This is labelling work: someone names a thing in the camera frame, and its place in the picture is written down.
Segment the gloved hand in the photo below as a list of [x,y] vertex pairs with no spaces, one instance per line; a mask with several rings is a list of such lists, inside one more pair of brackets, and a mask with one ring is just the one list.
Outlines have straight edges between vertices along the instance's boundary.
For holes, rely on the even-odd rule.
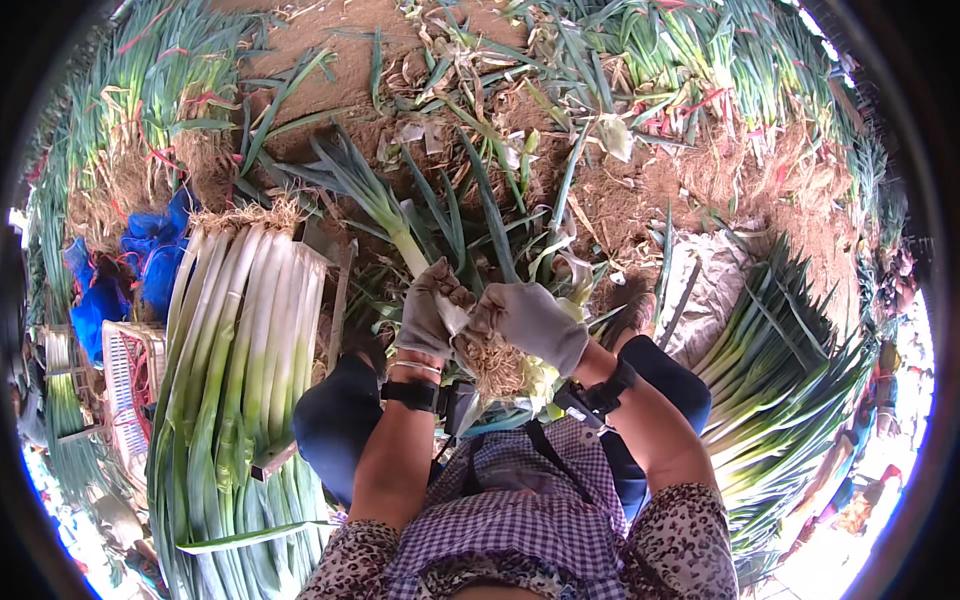
[[450,332],[437,310],[436,294],[467,311],[476,303],[476,297],[453,276],[446,258],[441,258],[420,274],[407,291],[407,299],[403,303],[403,321],[394,346],[438,358],[450,358],[453,355]]
[[527,354],[570,377],[587,347],[587,326],[577,323],[539,283],[491,283],[464,334],[496,331]]

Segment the wristwatch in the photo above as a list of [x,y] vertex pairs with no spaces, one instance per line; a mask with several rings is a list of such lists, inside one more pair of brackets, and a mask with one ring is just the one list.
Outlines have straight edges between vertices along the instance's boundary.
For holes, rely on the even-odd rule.
[[616,369],[607,381],[598,383],[587,390],[585,398],[587,408],[591,412],[605,417],[612,411],[620,408],[620,395],[627,388],[634,387],[636,371],[622,356],[616,357]]
[[380,387],[381,400],[396,400],[402,402],[410,410],[433,413],[437,408],[437,397],[440,395],[440,386],[430,381],[414,381],[401,383],[386,381]]

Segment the sleeve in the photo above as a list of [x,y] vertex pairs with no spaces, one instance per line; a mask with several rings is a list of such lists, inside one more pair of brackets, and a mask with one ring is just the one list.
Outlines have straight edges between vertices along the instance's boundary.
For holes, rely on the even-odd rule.
[[330,538],[297,600],[385,597],[383,571],[399,543],[400,533],[389,525],[372,519],[347,523]]
[[720,492],[709,486],[659,491],[634,521],[622,558],[627,597],[738,597],[727,511]]

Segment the purple checkered apron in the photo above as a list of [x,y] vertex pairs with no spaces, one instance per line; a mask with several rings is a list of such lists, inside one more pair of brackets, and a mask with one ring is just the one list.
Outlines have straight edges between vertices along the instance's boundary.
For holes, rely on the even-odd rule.
[[[545,492],[481,493],[486,474],[511,469],[536,473]],[[419,573],[436,561],[504,550],[572,573],[587,598],[624,597],[617,578],[617,547],[627,533],[623,507],[596,431],[576,419],[464,440],[424,506],[384,572],[388,598],[415,598]]]

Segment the leopard print shirt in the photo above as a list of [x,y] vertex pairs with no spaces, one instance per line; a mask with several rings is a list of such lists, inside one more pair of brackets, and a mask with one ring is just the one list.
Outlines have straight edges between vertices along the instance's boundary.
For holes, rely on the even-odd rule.
[[[701,484],[658,492],[618,548],[619,579],[637,600],[736,600],[727,512],[720,493]],[[400,542],[383,523],[358,520],[330,540],[298,600],[386,598],[383,576]],[[449,598],[464,586],[497,582],[550,600],[582,597],[572,575],[514,552],[469,554],[438,561],[420,574],[418,598]]]

